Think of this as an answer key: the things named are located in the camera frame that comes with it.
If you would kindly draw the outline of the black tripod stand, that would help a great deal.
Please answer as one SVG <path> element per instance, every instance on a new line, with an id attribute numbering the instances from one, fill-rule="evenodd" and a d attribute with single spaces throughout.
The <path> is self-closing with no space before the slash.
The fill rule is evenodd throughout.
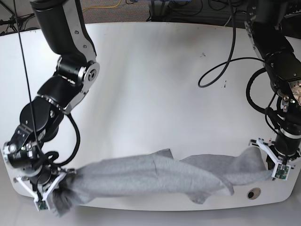
<path id="1" fill-rule="evenodd" d="M 8 20 L 0 20 L 0 25 L 1 26 L 7 26 L 4 31 L 0 32 L 1 36 L 9 34 L 8 30 L 11 29 L 12 33 L 15 33 L 17 31 L 26 31 L 27 24 L 29 20 L 33 19 L 35 17 L 34 13 L 29 13 L 26 15 L 18 16 L 16 12 L 11 10 L 4 1 L 0 1 L 0 6 L 4 8 L 10 15 L 11 17 Z"/>

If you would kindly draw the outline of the grey T-shirt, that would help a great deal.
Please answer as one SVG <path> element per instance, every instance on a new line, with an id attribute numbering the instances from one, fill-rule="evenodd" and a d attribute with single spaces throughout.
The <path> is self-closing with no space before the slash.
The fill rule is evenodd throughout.
<path id="1" fill-rule="evenodd" d="M 181 193 L 196 204 L 212 195 L 234 194 L 234 187 L 271 177 L 258 147 L 241 155 L 192 155 L 176 160 L 170 149 L 149 155 L 93 162 L 67 175 L 51 195 L 59 216 L 96 198 Z"/>

